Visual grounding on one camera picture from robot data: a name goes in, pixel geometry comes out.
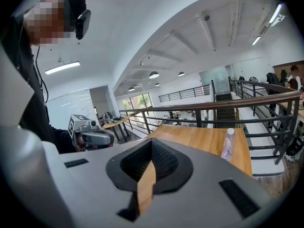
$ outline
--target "staircase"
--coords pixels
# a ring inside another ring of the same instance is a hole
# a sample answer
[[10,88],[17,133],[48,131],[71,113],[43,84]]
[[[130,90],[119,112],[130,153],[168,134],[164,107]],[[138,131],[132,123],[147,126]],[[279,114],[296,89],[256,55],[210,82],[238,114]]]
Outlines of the staircase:
[[[217,95],[217,101],[230,101],[232,100],[231,94]],[[217,120],[235,120],[234,109],[218,109]],[[217,123],[216,128],[235,128],[234,123]]]

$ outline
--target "whiteboard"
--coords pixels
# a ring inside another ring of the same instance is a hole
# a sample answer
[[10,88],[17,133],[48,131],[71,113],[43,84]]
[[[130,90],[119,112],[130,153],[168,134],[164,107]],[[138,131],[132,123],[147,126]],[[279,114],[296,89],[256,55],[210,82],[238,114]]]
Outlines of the whiteboard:
[[90,120],[95,120],[99,125],[89,89],[50,100],[47,103],[47,109],[50,124],[57,129],[68,129],[71,114],[84,115]]

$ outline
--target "black jacket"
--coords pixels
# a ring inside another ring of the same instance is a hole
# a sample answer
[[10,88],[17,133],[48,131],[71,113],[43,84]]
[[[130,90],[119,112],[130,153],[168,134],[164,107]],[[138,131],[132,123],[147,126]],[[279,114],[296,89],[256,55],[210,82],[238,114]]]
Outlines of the black jacket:
[[[277,85],[277,86],[280,86],[280,85],[281,85],[281,84],[280,84],[280,81],[279,81],[279,79],[278,79],[278,77],[277,77],[276,74],[274,74],[274,73],[268,73],[268,74],[266,75],[266,77],[267,77],[267,82],[268,82],[269,84]],[[274,94],[278,94],[279,92],[274,91],[274,90],[267,90],[267,93],[268,93],[269,95],[274,95]]]
[[8,57],[24,80],[35,91],[23,113],[20,126],[34,132],[42,141],[53,143],[59,153],[75,152],[76,149],[68,131],[56,129],[49,125],[48,110],[34,68],[29,38],[25,29],[22,29],[22,23],[23,15],[12,17],[2,38],[2,45]]

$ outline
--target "desk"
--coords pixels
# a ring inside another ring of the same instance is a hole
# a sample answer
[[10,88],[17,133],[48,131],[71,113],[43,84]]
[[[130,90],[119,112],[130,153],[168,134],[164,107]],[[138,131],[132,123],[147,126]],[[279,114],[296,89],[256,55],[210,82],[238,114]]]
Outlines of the desk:
[[[224,148],[226,131],[227,129],[225,128],[197,128],[164,124],[146,138],[164,139],[221,156]],[[244,131],[241,128],[235,128],[234,131],[236,135],[236,144],[231,164],[251,177],[251,159]],[[152,187],[155,182],[155,169],[153,163],[150,162],[137,184],[137,198],[140,213],[142,213],[152,202]]]
[[[104,129],[111,128],[111,129],[113,130],[113,132],[114,132],[116,138],[117,138],[118,143],[125,143],[125,142],[128,142],[128,138],[130,138],[130,135],[129,135],[128,130],[126,129],[126,127],[125,127],[125,125],[124,125],[124,122],[127,121],[127,120],[129,120],[129,119],[130,119],[130,116],[125,116],[122,120],[120,120],[120,121],[118,121],[118,122],[116,122],[116,123],[112,123],[112,124],[108,124],[108,123],[107,123],[107,124],[105,124],[105,125],[103,126],[103,128],[104,128]],[[121,127],[120,124],[123,124],[124,130],[125,130],[125,132],[127,133],[127,137],[125,137],[124,132],[123,132],[123,129],[122,129],[122,127]],[[119,137],[118,137],[118,135],[117,135],[117,132],[116,132],[116,130],[115,130],[115,127],[116,127],[116,126],[119,127],[119,130],[120,130],[120,132],[121,132],[121,134],[122,134],[122,136],[123,136],[123,140],[124,140],[124,141],[121,141],[121,140],[119,139]]]

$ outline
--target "white shirt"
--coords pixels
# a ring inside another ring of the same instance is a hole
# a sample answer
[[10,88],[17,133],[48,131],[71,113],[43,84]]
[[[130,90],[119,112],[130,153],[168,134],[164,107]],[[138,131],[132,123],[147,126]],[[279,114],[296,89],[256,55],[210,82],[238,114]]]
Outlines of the white shirt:
[[[292,75],[290,75],[289,77],[288,77],[288,81],[289,80],[291,80],[293,77],[292,77]],[[296,78],[296,81],[298,82],[298,90],[300,90],[301,89],[301,81],[300,81],[300,77],[299,76],[297,76]]]

